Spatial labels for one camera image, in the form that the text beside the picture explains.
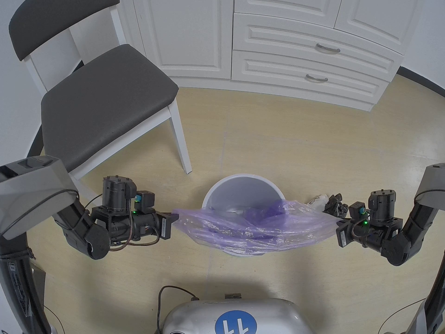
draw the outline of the logo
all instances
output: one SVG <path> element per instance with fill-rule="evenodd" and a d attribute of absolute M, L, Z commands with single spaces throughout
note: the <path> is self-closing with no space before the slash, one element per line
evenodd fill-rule
<path fill-rule="evenodd" d="M 216 334 L 255 334 L 256 320 L 248 312 L 231 310 L 220 315 L 215 323 Z"/>

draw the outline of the gray chair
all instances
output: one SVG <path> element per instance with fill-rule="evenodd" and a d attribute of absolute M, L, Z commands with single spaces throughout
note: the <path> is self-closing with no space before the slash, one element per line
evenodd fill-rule
<path fill-rule="evenodd" d="M 178 86 L 128 44 L 119 0 L 25 0 L 9 23 L 17 57 L 41 92 L 45 153 L 63 161 L 79 192 L 96 195 L 80 178 L 155 126 L 170 120 L 182 167 L 192 168 L 179 117 Z M 109 8 L 119 46 L 47 91 L 30 53 L 82 19 Z"/>

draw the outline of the drawer handle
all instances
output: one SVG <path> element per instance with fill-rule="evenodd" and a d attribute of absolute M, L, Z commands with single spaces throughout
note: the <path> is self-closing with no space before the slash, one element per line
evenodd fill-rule
<path fill-rule="evenodd" d="M 310 75 L 306 75 L 306 78 L 311 80 L 311 81 L 327 81 L 327 78 L 315 78 L 315 77 L 311 77 Z"/>
<path fill-rule="evenodd" d="M 328 52 L 332 52 L 332 53 L 340 53 L 340 48 L 329 48 L 329 47 L 322 46 L 320 43 L 317 43 L 315 46 L 324 50 L 324 51 L 328 51 Z"/>

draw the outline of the trash bag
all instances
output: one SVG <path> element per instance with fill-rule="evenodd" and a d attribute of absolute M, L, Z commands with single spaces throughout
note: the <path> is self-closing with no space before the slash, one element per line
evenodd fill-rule
<path fill-rule="evenodd" d="M 336 233 L 339 220 L 296 200 L 279 200 L 267 209 L 175 209 L 173 213 L 179 214 L 173 225 L 198 244 L 239 255 L 316 244 Z"/>

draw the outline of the chair leg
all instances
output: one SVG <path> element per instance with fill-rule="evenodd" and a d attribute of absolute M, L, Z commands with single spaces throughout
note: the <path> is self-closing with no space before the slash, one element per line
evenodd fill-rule
<path fill-rule="evenodd" d="M 90 187 L 85 186 L 81 181 L 77 180 L 73 175 L 70 174 L 71 180 L 73 181 L 74 185 L 76 186 L 77 190 L 79 191 L 79 194 L 86 198 L 89 202 L 94 197 L 97 197 L 97 194 L 90 189 Z M 98 197 L 97 199 L 92 201 L 92 204 L 94 204 L 96 207 L 99 207 L 102 205 L 102 197 Z"/>
<path fill-rule="evenodd" d="M 170 111 L 170 125 L 175 135 L 176 146 L 178 147 L 179 157 L 181 158 L 182 168 L 187 174 L 192 172 L 189 152 L 187 151 L 186 139 L 182 130 L 181 118 L 179 117 L 178 104 L 175 100 L 168 106 Z"/>

